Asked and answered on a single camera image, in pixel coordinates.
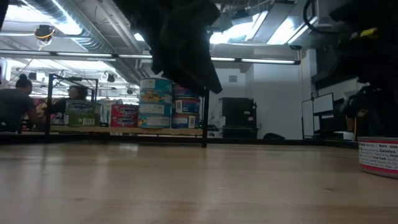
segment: can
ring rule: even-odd
[[[398,138],[359,137],[358,142],[364,172],[398,179]]]
[[[200,100],[198,98],[176,98],[173,104],[173,113],[200,113]]]
[[[138,127],[138,114],[133,116],[112,116],[111,127],[114,128],[136,128]]]
[[[165,91],[141,90],[139,92],[140,103],[172,103],[172,95]]]
[[[69,127],[92,127],[100,126],[100,115],[99,114],[65,114],[63,117],[65,126]]]
[[[138,105],[112,105],[112,116],[135,115],[138,113]]]
[[[65,113],[100,114],[101,105],[84,100],[68,100]]]
[[[199,98],[199,96],[194,94],[194,92],[178,84],[173,85],[173,96],[176,98],[178,97]]]
[[[173,84],[170,80],[164,78],[142,78],[141,79],[141,90],[157,90],[171,93]]]
[[[153,114],[140,114],[138,116],[139,128],[170,128],[170,116]]]
[[[140,103],[139,105],[140,114],[159,114],[170,116],[171,112],[172,106],[170,104]]]
[[[172,118],[172,128],[174,129],[198,129],[199,114],[175,114]]]

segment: ductwork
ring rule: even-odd
[[[41,14],[51,18],[55,27],[65,26],[68,23],[76,29],[81,29],[83,38],[73,40],[84,49],[92,53],[115,53],[112,45],[102,36],[91,21],[80,11],[71,0],[21,0],[30,8],[39,11]],[[117,59],[115,62],[105,62],[120,72],[125,81],[139,85],[141,76],[131,69],[124,61]]]

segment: stacked cans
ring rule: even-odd
[[[101,105],[82,100],[68,100],[63,118],[65,126],[100,126]]]
[[[172,128],[199,128],[199,96],[177,84],[173,86],[173,95]]]
[[[136,128],[138,125],[137,105],[112,105],[111,127]]]
[[[140,128],[170,128],[172,82],[164,78],[143,78],[139,93]]]

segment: woman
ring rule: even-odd
[[[42,124],[36,107],[29,97],[32,93],[32,82],[25,74],[20,75],[15,89],[0,90],[0,131],[18,131],[21,118],[27,113],[33,124]]]
[[[65,109],[67,107],[67,101],[68,100],[83,100],[86,101],[88,92],[87,92],[87,88],[83,87],[83,86],[71,86],[69,88],[69,98],[62,98],[59,99],[58,102],[56,102],[55,104],[53,104],[50,108],[50,113],[51,114],[55,114],[55,113],[64,113]]]

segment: hair bun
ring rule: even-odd
[[[19,76],[20,80],[27,80],[27,76],[25,74],[22,74]]]

